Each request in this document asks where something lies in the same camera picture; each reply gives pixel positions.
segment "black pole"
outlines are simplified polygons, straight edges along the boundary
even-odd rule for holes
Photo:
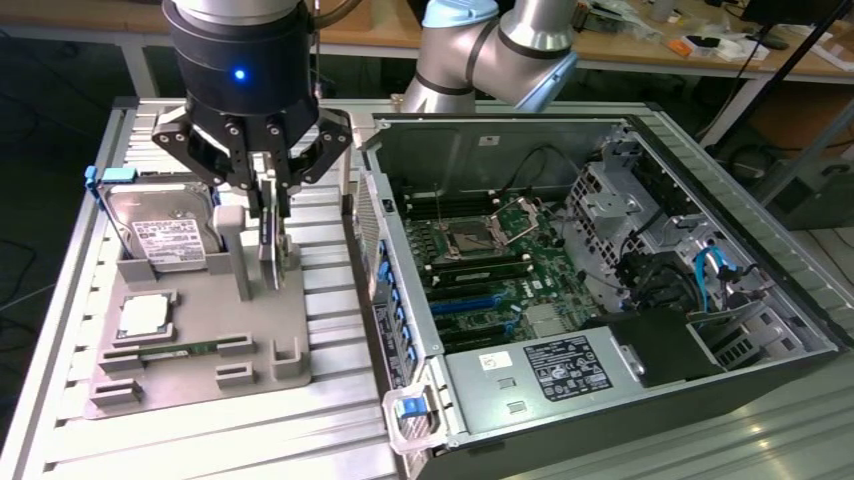
[[[717,140],[715,144],[708,145],[705,147],[705,152],[708,152],[708,155],[713,157],[715,155],[717,155],[717,153],[720,153],[720,150],[723,149],[725,142],[729,140],[732,135],[735,135],[735,132],[737,132],[737,130],[743,127],[744,123],[747,123],[747,120],[750,120],[750,117],[756,112],[759,105],[762,105],[762,102],[764,102],[771,91],[786,79],[786,77],[788,76],[788,73],[795,68],[795,66],[803,59],[804,55],[812,48],[812,45],[815,45],[815,43],[822,38],[822,35],[827,31],[832,23],[842,16],[842,14],[847,12],[847,9],[850,7],[851,7],[851,0],[842,0],[835,10],[832,11],[832,13],[827,16],[827,18],[824,18],[824,20],[822,20],[822,22],[818,25],[815,25],[815,29],[812,30],[812,33],[810,33],[810,35],[806,37],[806,39],[803,40],[803,43],[800,44],[800,46],[798,46],[798,49],[791,54],[791,57],[788,57],[788,60],[786,60],[786,63],[779,68],[779,70],[776,71],[776,73],[774,74],[768,82],[764,84],[764,86],[762,87],[762,90],[759,90],[759,93],[756,93],[756,96],[754,97],[752,101],[747,105],[744,112],[732,122],[732,125],[729,126],[725,133],[720,137],[720,140]]]

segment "wooden workbench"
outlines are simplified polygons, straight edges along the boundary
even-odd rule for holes
[[[373,28],[368,31],[349,31],[333,25],[323,30],[323,42],[365,47],[392,47],[416,49],[420,43],[417,20],[405,0],[371,0]],[[629,0],[647,24],[661,31],[664,38],[683,33],[681,27],[655,23],[645,17],[648,6],[641,0]],[[732,30],[744,24],[723,9],[705,5],[699,0],[680,0],[677,8],[689,15],[719,23],[725,19]],[[126,0],[29,0],[0,3],[0,25],[28,25],[68,29],[92,29],[112,32],[165,35],[168,25],[157,5],[132,3]],[[763,62],[754,62],[748,71],[775,71],[791,54],[802,37],[783,32],[791,47],[784,51],[771,51]],[[693,69],[737,70],[739,62],[725,62],[717,57],[684,59],[659,42],[636,40],[629,34],[603,34],[585,31],[575,36],[572,45],[581,61],[611,62],[633,65],[688,67]],[[851,76],[822,58],[808,54],[794,74],[828,77]]]
[[[333,25],[323,30],[323,53],[368,57],[416,58],[420,27],[405,0],[369,0],[372,28],[353,31]],[[647,18],[649,6],[643,0],[628,0],[644,22],[661,33],[660,42],[640,41],[629,34],[584,31],[575,35],[573,50],[579,68],[689,76],[733,77],[741,63],[725,62],[716,56],[685,59],[664,45],[669,38],[693,33],[683,27],[655,23]],[[676,7],[693,18],[709,23],[729,22],[731,29],[746,26],[721,8],[701,0],[679,0]],[[128,0],[28,0],[0,2],[0,28],[22,38],[40,38],[117,45],[124,54],[137,95],[157,96],[156,83],[146,64],[144,47],[169,46],[168,26],[160,7]],[[743,77],[748,79],[727,111],[709,129],[701,144],[713,143],[750,103],[756,92],[780,68],[803,38],[783,32],[790,44],[784,51],[771,51],[762,62],[752,62]],[[815,83],[854,84],[854,74],[842,71],[812,53],[807,54],[787,80]]]

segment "power supply label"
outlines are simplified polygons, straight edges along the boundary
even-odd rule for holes
[[[204,260],[204,244],[194,220],[133,222],[130,225],[152,265]]]
[[[524,354],[552,402],[613,386],[584,336],[524,347]]]

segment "hard disk drive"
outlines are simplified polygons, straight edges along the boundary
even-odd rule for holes
[[[98,194],[125,254],[146,259],[157,272],[205,268],[205,254],[221,250],[210,188],[192,174],[122,170],[106,169]]]

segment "motherboard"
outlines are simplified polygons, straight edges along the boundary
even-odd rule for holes
[[[561,225],[523,195],[407,201],[405,233],[445,353],[575,331],[601,313]]]

